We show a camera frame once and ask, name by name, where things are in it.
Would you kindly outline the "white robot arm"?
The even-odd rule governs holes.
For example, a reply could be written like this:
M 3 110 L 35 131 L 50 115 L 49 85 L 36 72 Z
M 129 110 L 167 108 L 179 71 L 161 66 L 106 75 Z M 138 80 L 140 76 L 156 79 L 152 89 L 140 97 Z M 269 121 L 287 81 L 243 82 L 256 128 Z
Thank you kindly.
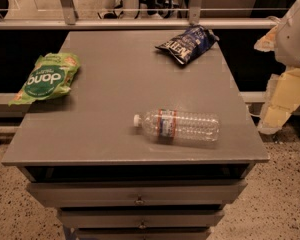
M 258 131 L 271 135 L 281 130 L 300 106 L 300 0 L 255 43 L 254 49 L 273 51 L 275 60 L 285 66 L 281 75 L 272 74 L 268 80 L 259 115 Z

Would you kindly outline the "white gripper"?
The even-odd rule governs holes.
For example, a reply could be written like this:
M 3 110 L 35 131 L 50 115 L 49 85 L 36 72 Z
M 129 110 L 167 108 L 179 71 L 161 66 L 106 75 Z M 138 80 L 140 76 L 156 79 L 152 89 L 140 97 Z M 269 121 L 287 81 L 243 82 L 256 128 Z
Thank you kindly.
M 272 74 L 266 87 L 265 103 L 257 129 L 271 135 L 282 129 L 300 106 L 300 0 L 296 0 L 281 19 L 255 44 L 254 49 L 270 52 L 275 48 L 278 62 L 287 67 L 281 75 Z

